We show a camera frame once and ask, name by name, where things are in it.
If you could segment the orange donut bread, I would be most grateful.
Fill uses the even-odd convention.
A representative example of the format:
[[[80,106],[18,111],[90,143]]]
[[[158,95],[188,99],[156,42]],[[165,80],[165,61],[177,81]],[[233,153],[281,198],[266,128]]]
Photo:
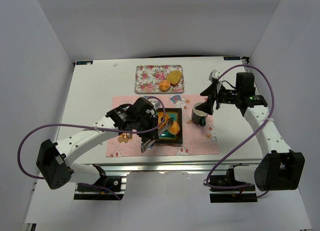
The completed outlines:
[[[164,115],[163,112],[158,112],[157,117],[158,117],[157,124],[159,129],[163,127],[166,124],[167,120],[170,118],[168,114]]]

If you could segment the silver metal tongs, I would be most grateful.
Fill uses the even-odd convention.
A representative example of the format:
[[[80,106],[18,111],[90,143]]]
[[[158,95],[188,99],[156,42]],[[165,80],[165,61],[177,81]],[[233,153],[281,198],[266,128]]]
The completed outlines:
[[[152,138],[142,138],[141,145],[140,145],[141,152],[144,153],[150,146],[152,146],[155,142],[159,141],[159,137],[165,131],[168,131],[173,126],[173,124],[174,124],[174,121],[170,117],[164,122],[164,124],[160,126],[160,128],[156,130],[156,133]]]

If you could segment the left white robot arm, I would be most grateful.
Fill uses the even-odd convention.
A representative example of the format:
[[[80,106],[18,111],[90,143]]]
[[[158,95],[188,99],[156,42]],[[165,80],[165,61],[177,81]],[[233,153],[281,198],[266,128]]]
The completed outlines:
[[[163,102],[156,97],[140,97],[133,104],[122,104],[106,113],[92,126],[82,126],[81,131],[68,138],[52,142],[45,140],[40,145],[36,166],[52,190],[67,183],[108,186],[107,175],[98,164],[80,164],[75,161],[103,142],[121,134],[137,134],[142,139],[157,140],[158,116]]]

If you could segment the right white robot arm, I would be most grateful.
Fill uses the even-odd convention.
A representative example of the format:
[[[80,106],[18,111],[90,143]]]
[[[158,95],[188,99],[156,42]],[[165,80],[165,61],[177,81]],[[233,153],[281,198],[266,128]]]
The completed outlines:
[[[262,160],[257,165],[236,164],[227,169],[224,178],[208,174],[205,185],[213,190],[235,190],[256,186],[260,191],[284,191],[298,188],[303,172],[305,157],[294,152],[284,141],[270,115],[272,109],[262,95],[256,94],[255,76],[250,72],[236,74],[235,87],[226,89],[217,70],[210,73],[211,85],[201,96],[205,102],[195,109],[208,115],[221,104],[235,105],[250,124],[261,152]]]

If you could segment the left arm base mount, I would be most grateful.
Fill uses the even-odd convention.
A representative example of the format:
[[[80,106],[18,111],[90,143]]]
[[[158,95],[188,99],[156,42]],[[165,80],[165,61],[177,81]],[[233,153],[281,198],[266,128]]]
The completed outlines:
[[[82,201],[120,201],[126,190],[127,177],[107,175],[106,180],[92,186],[77,184],[74,200]]]

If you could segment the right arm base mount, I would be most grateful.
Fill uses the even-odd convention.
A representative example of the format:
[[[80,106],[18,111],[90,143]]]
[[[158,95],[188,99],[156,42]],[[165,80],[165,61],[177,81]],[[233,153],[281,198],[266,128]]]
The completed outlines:
[[[222,203],[254,203],[258,201],[256,188],[252,186],[243,186],[246,183],[236,181],[234,168],[235,165],[231,165],[226,170],[225,174],[212,174],[209,178],[209,184],[211,187],[209,189],[210,202],[212,204],[222,204]]]

